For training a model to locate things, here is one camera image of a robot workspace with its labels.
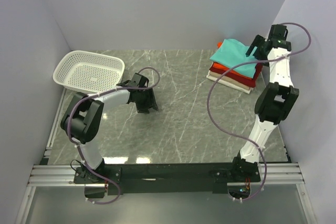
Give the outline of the teal t-shirt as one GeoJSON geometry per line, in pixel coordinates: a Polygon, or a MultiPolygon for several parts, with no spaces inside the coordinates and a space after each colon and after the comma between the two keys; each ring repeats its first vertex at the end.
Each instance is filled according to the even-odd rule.
{"type": "Polygon", "coordinates": [[[210,61],[219,63],[227,68],[232,68],[245,62],[252,62],[237,67],[234,71],[248,78],[253,78],[256,72],[256,63],[254,63],[256,59],[253,55],[246,56],[248,49],[248,46],[245,46],[236,39],[225,39],[222,45],[210,57],[210,61]]]}

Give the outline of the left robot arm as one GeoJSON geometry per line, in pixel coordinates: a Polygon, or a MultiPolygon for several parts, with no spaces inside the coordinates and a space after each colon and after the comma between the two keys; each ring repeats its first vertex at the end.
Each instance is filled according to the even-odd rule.
{"type": "Polygon", "coordinates": [[[81,167],[93,183],[111,179],[95,141],[104,109],[130,103],[135,104],[138,113],[148,114],[151,109],[159,109],[149,79],[139,72],[111,90],[95,94],[76,93],[63,115],[60,126],[75,145],[81,167]]]}

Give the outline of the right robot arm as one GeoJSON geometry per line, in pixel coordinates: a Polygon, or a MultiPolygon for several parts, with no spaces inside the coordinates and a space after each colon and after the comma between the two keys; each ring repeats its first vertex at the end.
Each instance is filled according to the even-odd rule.
{"type": "Polygon", "coordinates": [[[287,26],[272,25],[268,37],[257,35],[246,52],[269,67],[270,77],[255,104],[256,120],[248,137],[255,144],[247,141],[233,159],[230,175],[237,182],[260,181],[259,151],[277,125],[287,118],[299,96],[290,76],[291,42],[287,41],[287,35],[287,26]]]}

